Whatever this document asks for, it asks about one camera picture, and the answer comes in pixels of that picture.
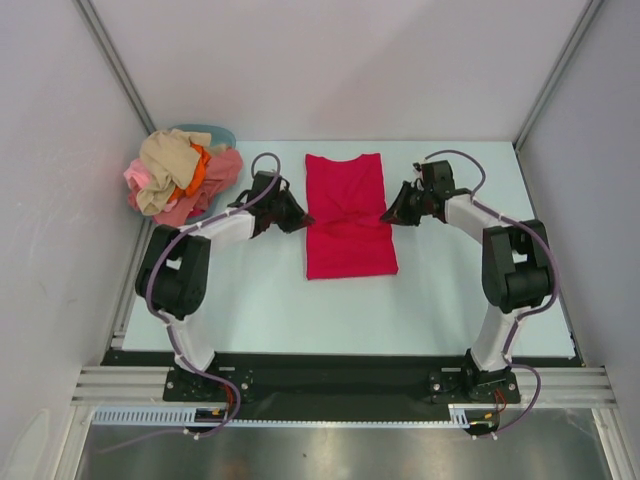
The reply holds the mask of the magenta red t-shirt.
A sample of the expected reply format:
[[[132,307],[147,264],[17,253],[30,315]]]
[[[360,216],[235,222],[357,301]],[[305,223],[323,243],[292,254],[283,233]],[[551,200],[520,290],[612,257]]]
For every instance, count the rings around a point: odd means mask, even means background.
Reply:
[[[381,155],[334,161],[305,157],[306,197],[314,224],[306,236],[309,280],[387,276],[399,267],[386,212]]]

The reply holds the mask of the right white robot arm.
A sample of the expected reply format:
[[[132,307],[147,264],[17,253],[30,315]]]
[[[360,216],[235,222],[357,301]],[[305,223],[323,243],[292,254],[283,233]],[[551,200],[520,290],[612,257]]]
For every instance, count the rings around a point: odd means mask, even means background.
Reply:
[[[381,221],[417,227],[433,217],[477,241],[488,301],[480,333],[460,370],[432,373],[429,390],[436,402],[486,403],[515,384],[512,350],[521,324],[547,311],[559,295],[546,228],[539,220],[519,221],[497,212],[479,200],[477,189],[457,187],[446,160],[429,155],[413,168],[415,180],[403,182]]]

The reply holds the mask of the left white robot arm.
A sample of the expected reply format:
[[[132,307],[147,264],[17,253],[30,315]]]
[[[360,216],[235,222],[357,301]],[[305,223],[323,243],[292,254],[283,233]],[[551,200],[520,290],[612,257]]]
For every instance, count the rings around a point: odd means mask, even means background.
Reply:
[[[200,311],[213,255],[261,235],[270,226],[290,234],[314,224],[296,201],[290,183],[260,171],[220,214],[184,227],[155,228],[135,280],[135,293],[166,330],[174,361],[189,372],[186,387],[197,398],[214,397],[230,382],[209,368],[215,348]]]

